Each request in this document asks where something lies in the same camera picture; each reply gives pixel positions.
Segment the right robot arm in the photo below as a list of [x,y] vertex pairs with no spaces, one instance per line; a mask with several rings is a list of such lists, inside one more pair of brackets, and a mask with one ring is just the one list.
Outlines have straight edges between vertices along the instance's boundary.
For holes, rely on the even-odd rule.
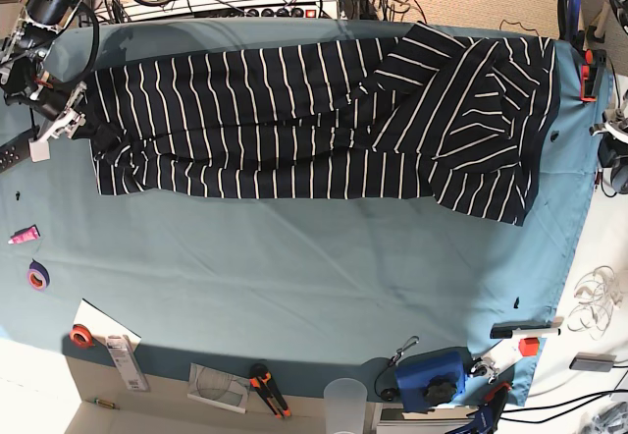
[[[49,140],[73,136],[85,126],[84,79],[93,70],[100,40],[99,22],[87,0],[20,0],[23,3],[13,30],[1,45],[1,91],[5,104],[23,105],[43,124],[30,128],[1,146],[1,171],[20,162],[50,158]],[[91,47],[85,67],[73,78],[61,81],[45,68],[51,48],[75,17],[91,20]]]

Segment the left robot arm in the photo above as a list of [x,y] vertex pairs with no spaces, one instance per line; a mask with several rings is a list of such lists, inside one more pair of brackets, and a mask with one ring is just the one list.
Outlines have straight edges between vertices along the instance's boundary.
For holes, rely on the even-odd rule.
[[[608,0],[614,17],[627,32],[627,0]],[[627,91],[619,89],[619,81],[611,67],[616,101],[612,109],[602,113],[602,121],[590,128],[592,136],[603,135],[599,161],[610,169],[610,185],[617,194],[627,194]]]

